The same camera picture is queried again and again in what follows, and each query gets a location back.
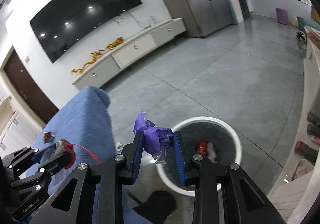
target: purple plastic bag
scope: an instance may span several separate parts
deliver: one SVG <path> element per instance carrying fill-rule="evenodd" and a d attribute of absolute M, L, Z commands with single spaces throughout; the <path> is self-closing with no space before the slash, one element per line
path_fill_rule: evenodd
<path fill-rule="evenodd" d="M 150 120 L 144 119 L 145 112 L 141 111 L 133 127 L 133 133 L 142 131 L 144 134 L 144 150 L 151 154 L 157 163 L 165 164 L 165 152 L 172 146 L 172 131 L 170 128 L 155 127 Z"/>

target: brown door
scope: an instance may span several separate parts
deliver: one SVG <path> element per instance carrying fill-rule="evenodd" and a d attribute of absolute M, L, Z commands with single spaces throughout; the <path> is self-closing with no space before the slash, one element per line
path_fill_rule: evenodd
<path fill-rule="evenodd" d="M 15 51 L 9 57 L 4 71 L 24 101 L 47 124 L 58 108 L 33 81 Z"/>

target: black tv screen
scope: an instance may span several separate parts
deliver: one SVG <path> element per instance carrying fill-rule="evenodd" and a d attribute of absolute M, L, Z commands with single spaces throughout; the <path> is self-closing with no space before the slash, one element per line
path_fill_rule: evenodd
<path fill-rule="evenodd" d="M 140 0 L 52 0 L 30 21 L 52 62 L 104 22 L 141 4 Z"/>

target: red string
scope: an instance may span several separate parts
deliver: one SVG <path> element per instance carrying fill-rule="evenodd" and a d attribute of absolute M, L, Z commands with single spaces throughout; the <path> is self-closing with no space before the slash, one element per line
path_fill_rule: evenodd
<path fill-rule="evenodd" d="M 89 149 L 87 149 L 87 148 L 85 148 L 83 146 L 80 146 L 80 145 L 76 145 L 76 144 L 72 144 L 72 145 L 77 146 L 77 147 L 82 147 L 83 149 L 85 149 L 94 158 L 94 160 L 96 160 L 98 163 L 101 163 L 99 158 L 94 153 L 92 153 Z"/>

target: trash can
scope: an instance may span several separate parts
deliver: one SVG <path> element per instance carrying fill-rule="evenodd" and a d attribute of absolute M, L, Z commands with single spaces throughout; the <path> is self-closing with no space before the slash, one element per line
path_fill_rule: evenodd
<path fill-rule="evenodd" d="M 230 163 L 240 165 L 242 156 L 241 142 L 234 129 L 222 120 L 213 117 L 194 117 L 180 122 L 172 128 L 179 130 L 185 143 L 192 145 L 196 151 L 200 141 L 212 142 L 217 154 L 217 164 L 228 166 Z M 173 148 L 167 149 L 167 164 L 157 164 L 161 180 L 173 191 L 186 196 L 195 196 L 195 185 L 184 186 L 179 180 Z"/>
<path fill-rule="evenodd" d="M 282 8 L 276 8 L 278 23 L 289 25 L 288 11 Z"/>

